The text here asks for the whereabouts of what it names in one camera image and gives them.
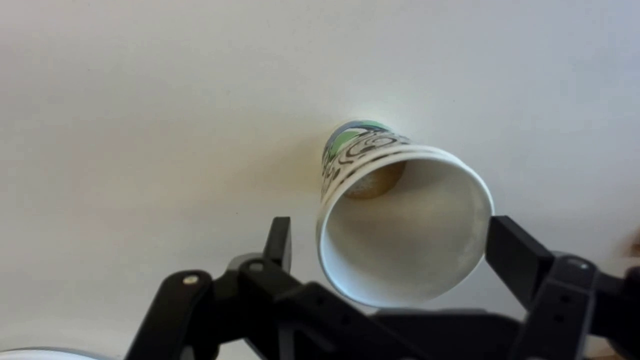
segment white paper cup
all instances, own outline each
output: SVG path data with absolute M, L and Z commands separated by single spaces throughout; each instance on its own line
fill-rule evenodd
M 491 199 L 454 155 L 347 122 L 322 155 L 320 264 L 346 299 L 415 307 L 482 261 Z

